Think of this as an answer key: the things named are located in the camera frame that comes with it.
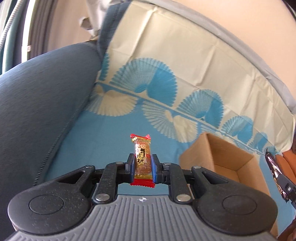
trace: cardboard box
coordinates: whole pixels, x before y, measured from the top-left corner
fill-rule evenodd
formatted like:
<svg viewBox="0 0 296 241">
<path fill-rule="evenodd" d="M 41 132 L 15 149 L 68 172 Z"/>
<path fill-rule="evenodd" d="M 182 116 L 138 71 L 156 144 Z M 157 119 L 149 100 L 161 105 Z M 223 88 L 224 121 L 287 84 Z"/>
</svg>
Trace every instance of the cardboard box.
<svg viewBox="0 0 296 241">
<path fill-rule="evenodd" d="M 203 133 L 180 156 L 182 169 L 202 166 L 270 196 L 266 181 L 256 158 L 237 146 L 208 133 Z M 277 236 L 274 224 L 271 234 Z"/>
</svg>

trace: red wrapper end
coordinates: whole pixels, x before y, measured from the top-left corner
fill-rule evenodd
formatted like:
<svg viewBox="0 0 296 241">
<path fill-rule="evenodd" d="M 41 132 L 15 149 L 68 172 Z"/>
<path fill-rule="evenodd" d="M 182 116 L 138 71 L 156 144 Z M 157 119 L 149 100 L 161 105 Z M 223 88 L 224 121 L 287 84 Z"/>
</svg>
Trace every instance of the red wrapper end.
<svg viewBox="0 0 296 241">
<path fill-rule="evenodd" d="M 155 183 L 151 179 L 138 179 L 135 178 L 133 182 L 131 183 L 131 186 L 144 186 L 149 188 L 154 188 Z"/>
</svg>

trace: wrapped candy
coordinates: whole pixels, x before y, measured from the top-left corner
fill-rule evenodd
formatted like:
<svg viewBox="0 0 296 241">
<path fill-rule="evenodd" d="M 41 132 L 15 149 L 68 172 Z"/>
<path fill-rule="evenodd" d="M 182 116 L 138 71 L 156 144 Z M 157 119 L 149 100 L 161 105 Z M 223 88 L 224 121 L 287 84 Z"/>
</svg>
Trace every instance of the wrapped candy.
<svg viewBox="0 0 296 241">
<path fill-rule="evenodd" d="M 131 134 L 131 140 L 135 143 L 135 176 L 131 185 L 155 187 L 152 178 L 151 153 L 149 135 L 145 137 Z"/>
</svg>

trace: gray fabric edge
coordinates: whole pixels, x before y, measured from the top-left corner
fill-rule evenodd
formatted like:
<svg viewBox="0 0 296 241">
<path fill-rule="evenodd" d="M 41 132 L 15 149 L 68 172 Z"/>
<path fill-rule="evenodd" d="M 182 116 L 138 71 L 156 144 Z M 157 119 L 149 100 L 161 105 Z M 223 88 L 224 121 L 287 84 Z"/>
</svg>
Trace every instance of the gray fabric edge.
<svg viewBox="0 0 296 241">
<path fill-rule="evenodd" d="M 271 83 L 292 114 L 296 114 L 296 100 L 290 93 L 288 87 L 280 80 L 276 73 L 265 63 L 265 61 L 256 54 L 248 45 L 237 38 L 234 34 L 223 28 L 218 23 L 207 18 L 199 12 L 192 10 L 180 3 L 171 0 L 140 0 L 146 3 L 152 3 L 172 11 L 188 20 L 198 24 L 207 31 L 211 32 L 252 63 L 262 75 Z"/>
</svg>

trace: cream fabric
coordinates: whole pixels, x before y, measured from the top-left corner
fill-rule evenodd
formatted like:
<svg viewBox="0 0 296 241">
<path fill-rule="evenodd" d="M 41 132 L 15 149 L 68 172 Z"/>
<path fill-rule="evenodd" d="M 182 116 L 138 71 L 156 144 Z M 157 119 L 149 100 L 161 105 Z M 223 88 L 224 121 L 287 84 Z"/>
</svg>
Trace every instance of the cream fabric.
<svg viewBox="0 0 296 241">
<path fill-rule="evenodd" d="M 106 84 L 112 85 L 116 72 L 133 59 L 161 61 L 177 81 L 178 94 L 171 109 L 177 111 L 179 104 L 193 92 L 210 89 L 223 102 L 219 130 L 231 124 L 233 117 L 246 116 L 253 121 L 253 136 L 243 143 L 245 147 L 261 133 L 268 140 L 265 147 L 275 146 L 280 152 L 290 149 L 295 120 L 275 89 L 240 53 L 191 21 L 155 5 L 133 1 L 107 54 Z M 137 95 L 151 100 L 146 92 Z M 229 135 L 216 134 L 229 139 Z"/>
</svg>

